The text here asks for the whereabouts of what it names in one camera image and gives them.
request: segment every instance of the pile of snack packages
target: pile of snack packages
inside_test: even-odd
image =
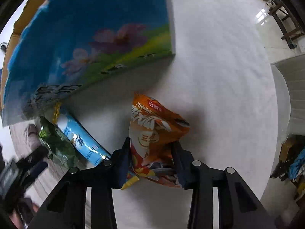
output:
[[[86,158],[97,166],[111,154],[57,103],[53,124],[40,117],[39,138],[49,149],[49,159],[66,168],[77,166]],[[157,100],[135,94],[130,126],[132,165],[122,189],[132,185],[139,177],[166,186],[179,187],[169,143],[179,140],[189,131],[189,124],[178,114],[163,107]]]

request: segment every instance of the yellow package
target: yellow package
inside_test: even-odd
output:
[[[167,186],[179,186],[171,142],[189,131],[189,124],[157,100],[135,94],[129,126],[132,165],[137,175]]]

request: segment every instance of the white table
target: white table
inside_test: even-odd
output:
[[[66,105],[113,152],[128,136],[134,91],[156,98],[190,123],[190,132],[180,140],[184,149],[209,167],[234,167],[260,198],[275,155],[278,115],[271,68],[255,25],[236,0],[172,4],[172,61],[96,83]],[[113,190],[118,228],[186,228],[191,196],[191,190],[148,180]]]

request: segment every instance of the green snack package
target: green snack package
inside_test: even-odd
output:
[[[49,150],[48,158],[68,169],[78,166],[78,154],[69,139],[45,117],[40,116],[39,119],[41,124],[39,139]]]

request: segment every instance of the round silver screw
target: round silver screw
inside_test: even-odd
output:
[[[200,166],[200,165],[201,165],[201,162],[200,162],[199,160],[194,160],[194,161],[192,162],[192,165],[194,165],[194,166]]]
[[[227,168],[227,172],[228,172],[229,174],[234,174],[234,173],[235,173],[235,169],[233,169],[232,167],[228,167],[228,168]]]
[[[105,160],[105,161],[103,162],[103,165],[104,165],[104,166],[110,166],[110,165],[112,165],[112,162],[111,162],[111,160],[107,159],[107,160]]]
[[[71,169],[69,169],[69,172],[70,172],[71,174],[75,174],[75,173],[78,172],[78,168],[77,168],[77,167],[72,167]]]

